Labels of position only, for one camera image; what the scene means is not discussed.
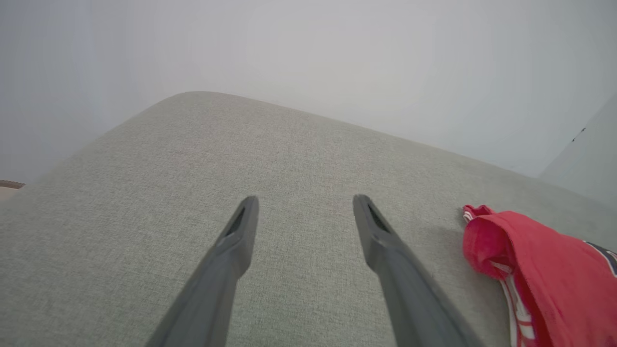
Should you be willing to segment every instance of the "gray fabric surface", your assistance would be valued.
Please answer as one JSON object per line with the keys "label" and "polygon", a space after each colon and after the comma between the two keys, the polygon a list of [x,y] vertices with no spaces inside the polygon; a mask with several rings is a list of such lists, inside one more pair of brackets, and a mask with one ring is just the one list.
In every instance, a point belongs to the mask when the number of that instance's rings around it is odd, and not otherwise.
{"label": "gray fabric surface", "polygon": [[514,210],[617,249],[582,196],[346,123],[194,92],[133,117],[0,207],[4,345],[138,346],[237,203],[260,198],[228,346],[391,346],[352,197],[365,193],[488,346],[507,346],[499,284],[461,252],[464,204]]}

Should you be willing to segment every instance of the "white stripe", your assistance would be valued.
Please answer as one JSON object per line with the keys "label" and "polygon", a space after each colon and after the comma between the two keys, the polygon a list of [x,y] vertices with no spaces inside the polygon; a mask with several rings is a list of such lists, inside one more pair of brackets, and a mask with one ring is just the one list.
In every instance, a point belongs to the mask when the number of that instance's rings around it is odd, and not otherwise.
{"label": "white stripe", "polygon": [[508,278],[506,278],[506,285],[508,286],[508,289],[510,289],[511,293],[516,295],[516,297],[513,298],[516,301],[516,318],[521,322],[531,322],[531,315],[529,314],[529,311],[527,311],[527,308],[523,304],[523,300],[521,300],[521,296],[516,290],[513,276],[508,276]]}
{"label": "white stripe", "polygon": [[536,334],[534,334],[534,329],[533,327],[531,327],[530,325],[518,325],[518,327],[521,329],[521,334],[529,339],[529,340],[535,340],[536,339]]}

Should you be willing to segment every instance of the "red fabric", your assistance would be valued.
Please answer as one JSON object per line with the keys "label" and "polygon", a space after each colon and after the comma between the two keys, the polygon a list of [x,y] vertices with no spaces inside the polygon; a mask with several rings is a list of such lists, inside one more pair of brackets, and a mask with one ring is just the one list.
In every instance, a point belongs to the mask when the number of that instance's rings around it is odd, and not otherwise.
{"label": "red fabric", "polygon": [[465,228],[463,253],[475,270],[499,280],[505,273],[491,262],[512,269],[537,345],[617,346],[617,277],[605,256],[525,215],[486,212]]}

